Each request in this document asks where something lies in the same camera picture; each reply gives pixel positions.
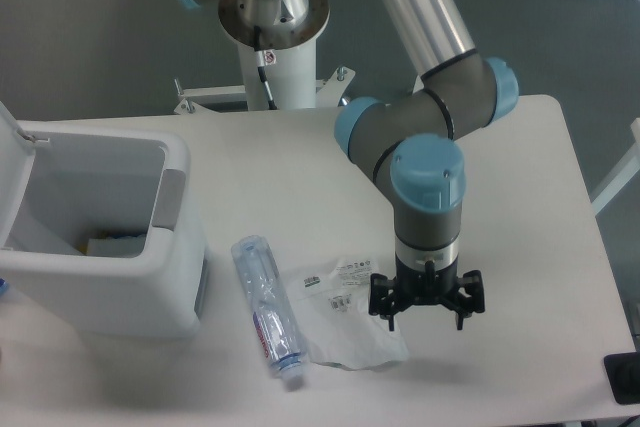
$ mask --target light blue joint cap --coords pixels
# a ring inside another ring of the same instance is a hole
[[[342,151],[347,154],[347,157],[349,157],[351,132],[353,132],[353,128],[356,126],[358,119],[369,107],[380,103],[378,99],[374,99],[373,97],[358,97],[349,102],[342,112],[340,112],[340,115],[338,115],[336,124],[333,127],[333,136],[336,138]]]
[[[496,77],[496,111],[491,119],[491,122],[495,122],[514,109],[518,103],[520,89],[516,74],[504,60],[491,57],[485,59],[485,62],[493,69],[493,74]]]
[[[428,214],[449,212],[462,202],[467,187],[462,151],[435,134],[410,137],[393,153],[391,183],[413,208]]]

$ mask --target robotic arm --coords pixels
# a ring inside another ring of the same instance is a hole
[[[503,61],[478,55],[453,0],[384,3],[424,88],[393,105],[356,99],[335,124],[342,150],[394,209],[396,277],[372,275],[369,313],[388,320],[393,330],[397,313],[441,304],[456,313],[462,329],[463,320],[485,306],[480,272],[457,275],[466,180],[454,141],[510,112],[518,83]],[[281,108],[292,108],[291,99],[310,98],[312,105],[315,38],[328,20],[327,0],[222,0],[219,14],[239,45],[250,110],[258,103],[256,108],[267,108],[267,100],[274,106],[274,97],[283,100]],[[303,68],[309,43],[311,73]],[[253,55],[264,49],[283,59],[269,71],[273,91]]]
[[[396,277],[372,275],[369,313],[393,330],[395,314],[441,304],[461,330],[485,305],[481,273],[457,276],[466,181],[453,141],[510,112],[518,83],[478,55],[453,0],[384,3],[424,88],[390,106],[356,99],[336,121],[342,150],[394,209]]]

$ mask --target open bin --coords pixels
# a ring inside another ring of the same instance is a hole
[[[207,242],[173,134],[18,124],[0,103],[0,277],[81,330],[195,333]]]

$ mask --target white table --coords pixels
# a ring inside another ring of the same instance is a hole
[[[88,121],[170,130],[215,252],[202,329],[186,341],[79,334],[9,291],[0,300],[3,426],[501,426],[624,417],[602,358],[633,350],[558,104],[524,97],[460,142],[460,272],[483,273],[487,312],[457,332],[442,307],[397,322],[411,359],[386,372],[310,365],[286,393],[259,354],[229,254],[268,238],[282,271],[339,254],[386,256],[392,209],[333,140],[335,110]]]

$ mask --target bin lid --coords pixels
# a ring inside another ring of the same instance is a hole
[[[0,102],[0,248],[18,215],[34,158],[34,142]]]

